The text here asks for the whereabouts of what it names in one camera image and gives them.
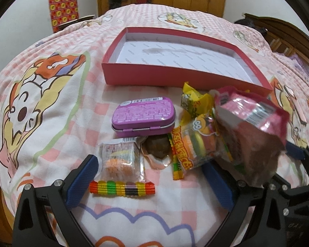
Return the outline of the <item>clear burger gummy packet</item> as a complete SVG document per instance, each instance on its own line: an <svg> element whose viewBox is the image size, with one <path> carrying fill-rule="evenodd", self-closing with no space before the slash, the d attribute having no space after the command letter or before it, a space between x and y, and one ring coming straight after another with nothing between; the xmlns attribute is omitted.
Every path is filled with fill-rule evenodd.
<svg viewBox="0 0 309 247"><path fill-rule="evenodd" d="M104 181L145 182L144 156L140 151L142 137L116 138L99 147Z"/></svg>

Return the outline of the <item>rainbow striped candy strip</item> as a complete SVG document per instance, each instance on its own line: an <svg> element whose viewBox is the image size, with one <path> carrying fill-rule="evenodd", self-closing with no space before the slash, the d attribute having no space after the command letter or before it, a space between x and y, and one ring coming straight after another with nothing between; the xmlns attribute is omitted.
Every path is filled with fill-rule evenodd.
<svg viewBox="0 0 309 247"><path fill-rule="evenodd" d="M100 196L143 197L156 193L152 182L91 181L90 193Z"/></svg>

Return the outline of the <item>pink cardboard box tray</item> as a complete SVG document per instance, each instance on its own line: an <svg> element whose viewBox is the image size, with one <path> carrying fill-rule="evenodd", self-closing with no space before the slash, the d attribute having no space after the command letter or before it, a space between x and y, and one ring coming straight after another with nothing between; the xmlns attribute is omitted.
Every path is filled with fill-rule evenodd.
<svg viewBox="0 0 309 247"><path fill-rule="evenodd" d="M272 86L254 62L231 43L183 30L127 27L102 61L108 85L183 87L233 86L262 96Z"/></svg>

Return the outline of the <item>pink checkered bed sheet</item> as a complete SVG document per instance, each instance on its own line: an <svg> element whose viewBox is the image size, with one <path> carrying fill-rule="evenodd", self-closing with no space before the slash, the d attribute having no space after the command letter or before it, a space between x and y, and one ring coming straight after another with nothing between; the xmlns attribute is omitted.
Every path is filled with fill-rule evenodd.
<svg viewBox="0 0 309 247"><path fill-rule="evenodd" d="M127 138L118 137L111 127L113 112L122 102L167 97L176 111L174 128L179 126L183 87L105 82L103 57L127 27L183 30L237 46L271 84L272 91L265 98L290 114L286 140L304 150L309 148L309 77L299 72L292 60L272 52L258 31L204 12L128 5L44 38L0 73L0 185L14 220L26 184L45 187L65 179L89 154L99 161L93 181L103 181L101 143ZM236 180L245 181L231 162L220 157L211 161ZM90 193L88 187L71 212L93 246L206 246L228 212L220 205L202 166L174 180L172 162L155 170L144 157L145 182L154 183L154 195L100 196ZM309 166L285 152L275 175L296 190L290 203L291 217L296 231L306 234ZM61 246L68 246L53 212L48 207L46 212L56 239Z"/></svg>

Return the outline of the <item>chocolate ball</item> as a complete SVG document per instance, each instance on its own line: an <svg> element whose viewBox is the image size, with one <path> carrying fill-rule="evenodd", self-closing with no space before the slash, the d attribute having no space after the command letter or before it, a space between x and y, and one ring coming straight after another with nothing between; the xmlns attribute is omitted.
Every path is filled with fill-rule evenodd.
<svg viewBox="0 0 309 247"><path fill-rule="evenodd" d="M172 162L172 148L168 134L150 135L141 144L141 151L151 168L163 170Z"/></svg>

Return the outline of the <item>purple mint tin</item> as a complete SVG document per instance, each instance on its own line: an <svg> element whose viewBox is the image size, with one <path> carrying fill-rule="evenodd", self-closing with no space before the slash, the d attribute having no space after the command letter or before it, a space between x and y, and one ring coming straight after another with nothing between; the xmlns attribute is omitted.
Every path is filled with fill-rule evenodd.
<svg viewBox="0 0 309 247"><path fill-rule="evenodd" d="M127 100L114 110L111 127L118 137L167 134L175 126L175 117L167 97Z"/></svg>

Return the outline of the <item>red yellow patterned board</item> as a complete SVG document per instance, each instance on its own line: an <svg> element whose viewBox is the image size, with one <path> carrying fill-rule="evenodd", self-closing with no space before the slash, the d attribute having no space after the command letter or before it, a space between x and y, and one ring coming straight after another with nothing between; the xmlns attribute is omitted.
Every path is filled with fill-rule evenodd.
<svg viewBox="0 0 309 247"><path fill-rule="evenodd" d="M79 18L77 0L48 0L51 25L54 33L59 25Z"/></svg>

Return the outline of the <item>yellow candy packet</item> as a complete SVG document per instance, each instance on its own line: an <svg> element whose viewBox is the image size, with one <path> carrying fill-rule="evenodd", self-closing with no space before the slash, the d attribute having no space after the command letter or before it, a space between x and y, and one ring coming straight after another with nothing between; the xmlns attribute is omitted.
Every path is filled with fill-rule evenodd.
<svg viewBox="0 0 309 247"><path fill-rule="evenodd" d="M181 95L183 113L180 124L187 124L202 114L212 115L213 106L214 99L209 93L202 94L185 82Z"/></svg>

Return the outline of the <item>dark wooden headboard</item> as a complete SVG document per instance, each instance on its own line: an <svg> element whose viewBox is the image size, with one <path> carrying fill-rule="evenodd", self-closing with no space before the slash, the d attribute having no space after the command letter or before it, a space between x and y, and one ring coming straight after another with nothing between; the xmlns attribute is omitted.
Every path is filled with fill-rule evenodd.
<svg viewBox="0 0 309 247"><path fill-rule="evenodd" d="M309 36L297 26L273 17L258 17L249 13L245 13L245 18L283 39L309 59Z"/></svg>

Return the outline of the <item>small wooden side table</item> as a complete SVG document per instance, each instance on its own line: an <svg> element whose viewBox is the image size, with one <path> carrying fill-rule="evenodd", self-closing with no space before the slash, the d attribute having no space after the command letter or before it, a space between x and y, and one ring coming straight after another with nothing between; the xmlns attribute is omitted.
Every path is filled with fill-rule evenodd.
<svg viewBox="0 0 309 247"><path fill-rule="evenodd" d="M58 30L62 31L62 30L64 30L65 28L67 28L68 26L70 26L72 24L76 24L76 23L83 22L83 21L93 20L94 17L95 17L95 15L88 15L88 16L80 17L79 19L75 19L75 20L71 20L71 21L65 22L65 23L60 24L58 26Z"/></svg>

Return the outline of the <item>pink brown snack bag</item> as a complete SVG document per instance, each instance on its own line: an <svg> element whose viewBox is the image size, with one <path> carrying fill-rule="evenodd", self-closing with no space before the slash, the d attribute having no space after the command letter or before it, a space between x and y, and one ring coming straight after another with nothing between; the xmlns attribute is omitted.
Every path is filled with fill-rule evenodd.
<svg viewBox="0 0 309 247"><path fill-rule="evenodd" d="M246 183L261 187L274 176L286 152L290 114L265 97L233 86L210 94L219 134L231 154L229 162Z"/></svg>

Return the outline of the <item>orange burger gummy bag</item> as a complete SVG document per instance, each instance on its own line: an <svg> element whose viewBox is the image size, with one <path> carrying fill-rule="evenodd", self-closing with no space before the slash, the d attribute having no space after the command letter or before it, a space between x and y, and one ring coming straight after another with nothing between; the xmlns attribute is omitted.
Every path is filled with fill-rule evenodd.
<svg viewBox="0 0 309 247"><path fill-rule="evenodd" d="M214 113L192 118L183 111L179 126L169 134L169 140L174 180L183 179L185 173L208 163L212 158L233 161Z"/></svg>

